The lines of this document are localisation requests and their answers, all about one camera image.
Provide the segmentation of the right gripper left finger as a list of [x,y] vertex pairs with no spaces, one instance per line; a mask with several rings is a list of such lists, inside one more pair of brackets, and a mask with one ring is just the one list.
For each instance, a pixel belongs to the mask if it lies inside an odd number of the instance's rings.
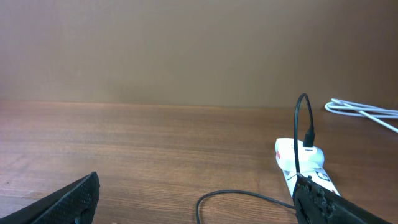
[[1,224],[92,224],[99,198],[100,180],[92,172],[1,218]]

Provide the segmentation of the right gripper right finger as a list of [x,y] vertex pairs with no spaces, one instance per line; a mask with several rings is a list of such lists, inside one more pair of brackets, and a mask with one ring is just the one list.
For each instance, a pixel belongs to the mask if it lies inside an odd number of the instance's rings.
[[390,224],[302,174],[297,176],[293,202],[299,224]]

